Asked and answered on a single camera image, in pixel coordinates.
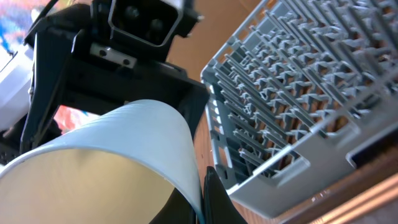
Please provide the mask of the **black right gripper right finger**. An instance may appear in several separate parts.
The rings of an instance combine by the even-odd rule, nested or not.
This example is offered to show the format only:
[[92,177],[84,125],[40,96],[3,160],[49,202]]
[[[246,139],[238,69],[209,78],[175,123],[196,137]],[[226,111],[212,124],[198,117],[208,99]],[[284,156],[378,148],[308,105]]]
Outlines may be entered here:
[[206,224],[247,224],[233,205],[212,166],[206,168],[203,196]]

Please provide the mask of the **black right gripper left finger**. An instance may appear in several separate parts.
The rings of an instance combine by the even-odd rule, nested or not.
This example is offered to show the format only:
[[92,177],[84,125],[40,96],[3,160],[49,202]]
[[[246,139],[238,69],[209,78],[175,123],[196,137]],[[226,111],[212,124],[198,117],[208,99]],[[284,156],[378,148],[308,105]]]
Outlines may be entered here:
[[196,224],[196,213],[186,198],[174,189],[160,212],[150,224]]

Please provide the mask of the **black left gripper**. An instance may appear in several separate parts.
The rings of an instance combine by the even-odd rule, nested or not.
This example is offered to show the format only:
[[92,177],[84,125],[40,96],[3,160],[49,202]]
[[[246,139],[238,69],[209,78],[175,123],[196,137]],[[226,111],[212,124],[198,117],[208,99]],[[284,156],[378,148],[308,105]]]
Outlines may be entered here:
[[25,43],[34,50],[30,108],[19,150],[47,142],[47,130],[62,105],[102,115],[127,102],[157,100],[175,108],[195,133],[209,99],[204,84],[166,61],[139,58],[132,65],[90,54],[91,4],[53,11],[48,3],[33,22]]

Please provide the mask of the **light blue bowl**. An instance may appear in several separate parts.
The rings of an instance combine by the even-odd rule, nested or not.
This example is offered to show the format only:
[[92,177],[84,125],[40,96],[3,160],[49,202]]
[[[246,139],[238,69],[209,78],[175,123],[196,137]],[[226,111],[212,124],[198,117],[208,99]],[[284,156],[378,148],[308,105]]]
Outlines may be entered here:
[[8,163],[2,223],[149,223],[173,191],[204,221],[190,128],[170,105],[138,100]]

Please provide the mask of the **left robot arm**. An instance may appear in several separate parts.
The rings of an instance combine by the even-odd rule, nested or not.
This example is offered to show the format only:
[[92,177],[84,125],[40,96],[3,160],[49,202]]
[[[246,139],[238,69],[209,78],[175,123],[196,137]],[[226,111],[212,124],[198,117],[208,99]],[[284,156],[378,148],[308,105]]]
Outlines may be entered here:
[[194,133],[209,98],[166,61],[173,39],[202,16],[193,1],[48,2],[1,69],[1,154],[18,156],[61,133],[59,107],[102,115],[136,100],[175,108]]

